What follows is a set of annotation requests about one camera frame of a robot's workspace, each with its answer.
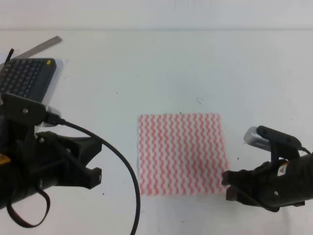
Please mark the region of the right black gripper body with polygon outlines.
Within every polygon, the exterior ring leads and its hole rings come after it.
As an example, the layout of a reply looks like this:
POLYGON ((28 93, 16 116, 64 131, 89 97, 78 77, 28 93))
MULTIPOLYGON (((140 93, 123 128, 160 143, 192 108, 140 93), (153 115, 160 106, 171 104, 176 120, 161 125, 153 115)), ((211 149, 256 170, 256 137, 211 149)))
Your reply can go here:
POLYGON ((265 162, 251 173, 251 204, 271 212, 306 201, 306 156, 265 162))

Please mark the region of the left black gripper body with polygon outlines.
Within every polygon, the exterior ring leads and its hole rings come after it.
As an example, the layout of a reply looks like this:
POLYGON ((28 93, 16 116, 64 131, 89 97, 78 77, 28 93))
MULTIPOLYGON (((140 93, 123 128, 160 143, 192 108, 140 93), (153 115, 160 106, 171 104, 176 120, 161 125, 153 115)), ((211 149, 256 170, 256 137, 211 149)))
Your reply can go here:
POLYGON ((10 145, 10 193, 31 196, 51 186, 80 186, 79 138, 41 132, 31 143, 10 145))

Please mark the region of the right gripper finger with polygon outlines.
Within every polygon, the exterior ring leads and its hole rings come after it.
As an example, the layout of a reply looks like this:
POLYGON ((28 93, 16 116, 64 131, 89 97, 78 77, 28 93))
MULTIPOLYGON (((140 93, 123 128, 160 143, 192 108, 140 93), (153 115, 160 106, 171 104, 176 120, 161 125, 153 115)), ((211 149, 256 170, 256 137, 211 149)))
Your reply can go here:
POLYGON ((240 188, 252 188, 257 185, 254 170, 225 171, 222 173, 223 186, 237 186, 240 188))
POLYGON ((258 207, 258 203, 255 199, 252 198, 247 192, 236 188, 234 186, 230 186, 226 190, 226 200, 227 201, 237 201, 246 206, 255 206, 258 207))

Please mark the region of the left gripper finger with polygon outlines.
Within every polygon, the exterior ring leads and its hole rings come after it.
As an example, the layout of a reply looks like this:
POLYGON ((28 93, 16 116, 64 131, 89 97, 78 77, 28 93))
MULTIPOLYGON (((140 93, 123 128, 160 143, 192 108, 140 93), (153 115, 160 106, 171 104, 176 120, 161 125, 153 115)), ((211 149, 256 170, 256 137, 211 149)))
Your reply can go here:
POLYGON ((83 166, 88 163, 102 150, 102 143, 92 137, 70 138, 66 137, 66 148, 70 154, 83 166))
POLYGON ((100 168, 88 169, 73 157, 69 157, 68 161, 66 186, 92 189, 101 183, 102 170, 100 168))

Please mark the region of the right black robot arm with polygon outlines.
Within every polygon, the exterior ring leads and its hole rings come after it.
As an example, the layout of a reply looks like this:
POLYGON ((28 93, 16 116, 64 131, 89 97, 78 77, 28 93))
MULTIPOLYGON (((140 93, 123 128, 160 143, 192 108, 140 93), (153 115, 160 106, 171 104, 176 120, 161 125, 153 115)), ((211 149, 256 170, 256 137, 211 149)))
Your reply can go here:
POLYGON ((264 162, 254 170, 225 171, 226 200, 278 212, 282 207, 304 206, 313 198, 313 156, 264 162))

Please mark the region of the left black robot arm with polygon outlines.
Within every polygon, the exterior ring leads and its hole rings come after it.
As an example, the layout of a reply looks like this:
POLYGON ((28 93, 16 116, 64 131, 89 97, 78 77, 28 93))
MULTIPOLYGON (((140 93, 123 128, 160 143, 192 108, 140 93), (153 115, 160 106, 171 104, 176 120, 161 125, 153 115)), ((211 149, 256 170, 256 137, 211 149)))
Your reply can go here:
POLYGON ((102 170, 87 164, 102 150, 92 137, 64 137, 0 118, 0 207, 19 202, 38 190, 57 187, 92 189, 102 170))

